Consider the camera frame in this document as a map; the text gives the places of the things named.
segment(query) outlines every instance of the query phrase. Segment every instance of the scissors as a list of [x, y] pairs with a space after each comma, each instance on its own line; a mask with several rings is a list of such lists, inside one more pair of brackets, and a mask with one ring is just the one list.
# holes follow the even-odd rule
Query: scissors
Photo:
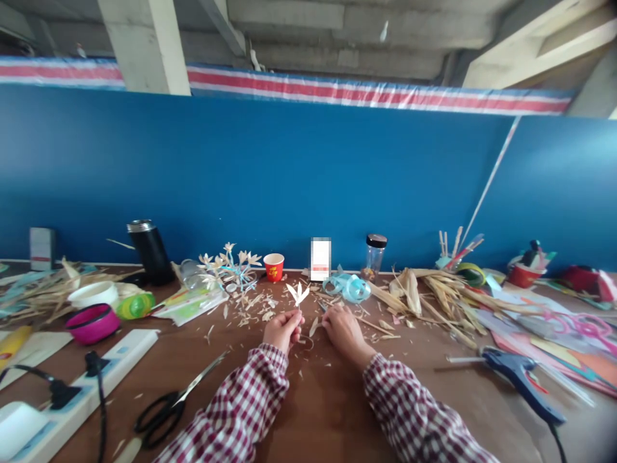
[[[197, 377], [188, 385], [182, 392], [174, 391], [169, 394], [163, 395], [159, 397], [154, 402], [152, 402], [148, 407], [143, 411], [141, 415], [137, 418], [135, 422], [135, 432], [142, 433], [145, 432], [141, 447], [145, 449], [155, 448], [158, 444], [160, 444], [177, 426], [180, 418], [182, 417], [182, 413], [184, 412], [184, 402], [188, 397], [188, 394], [199, 384], [199, 382], [204, 379], [208, 373], [210, 373], [229, 353], [229, 351], [223, 352], [214, 362], [210, 363], [205, 370], [203, 370]], [[150, 414], [150, 412], [163, 404], [162, 407], [150, 418], [146, 421], [146, 418]], [[154, 434], [158, 434], [158, 431], [163, 428], [163, 425], [167, 423], [170, 418], [173, 418], [170, 424], [166, 427], [165, 432], [160, 435], [158, 438], [154, 438]]]
[[[568, 319], [572, 323], [574, 326], [573, 329], [565, 320], [563, 320], [564, 318]], [[556, 320], [561, 324], [561, 330], [555, 330], [557, 334], [568, 334], [575, 331], [583, 336], [587, 336], [588, 338], [597, 339], [606, 346], [614, 357], [617, 357], [617, 345], [607, 339], [607, 337], [613, 332], [613, 329], [601, 318], [586, 313], [570, 315], [545, 311], [544, 319], [546, 321]]]

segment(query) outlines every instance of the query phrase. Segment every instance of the stainless steel cap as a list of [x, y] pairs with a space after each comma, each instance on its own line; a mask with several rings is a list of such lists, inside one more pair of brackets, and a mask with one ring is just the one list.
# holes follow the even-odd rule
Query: stainless steel cap
[[129, 229], [129, 233], [149, 232], [150, 230], [154, 230], [155, 228], [156, 226], [152, 223], [151, 220], [131, 221], [127, 223], [127, 229]]

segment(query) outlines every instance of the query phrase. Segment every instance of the person's left hand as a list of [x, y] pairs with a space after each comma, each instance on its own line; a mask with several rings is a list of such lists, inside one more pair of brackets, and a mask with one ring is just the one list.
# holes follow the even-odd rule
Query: person's left hand
[[304, 323], [298, 309], [281, 313], [268, 322], [264, 329], [264, 343], [278, 347], [285, 355], [300, 340], [300, 325]]

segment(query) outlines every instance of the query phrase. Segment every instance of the black thermos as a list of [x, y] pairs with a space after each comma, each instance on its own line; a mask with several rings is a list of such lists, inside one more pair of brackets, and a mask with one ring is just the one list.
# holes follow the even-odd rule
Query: black thermos
[[127, 228], [150, 283], [161, 286], [174, 281], [172, 264], [165, 252], [159, 230], [152, 221], [132, 221], [127, 224]]

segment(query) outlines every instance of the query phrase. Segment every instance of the hand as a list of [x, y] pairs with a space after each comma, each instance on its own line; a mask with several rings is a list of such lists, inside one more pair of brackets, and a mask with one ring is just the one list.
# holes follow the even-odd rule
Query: hand
[[377, 351], [364, 340], [360, 324], [349, 307], [335, 305], [329, 308], [321, 324], [343, 357], [351, 361], [360, 371], [364, 371]]
[[278, 347], [285, 355], [300, 340], [300, 325], [304, 323], [304, 317], [300, 310], [293, 310], [275, 316], [268, 322], [264, 329], [264, 343]]

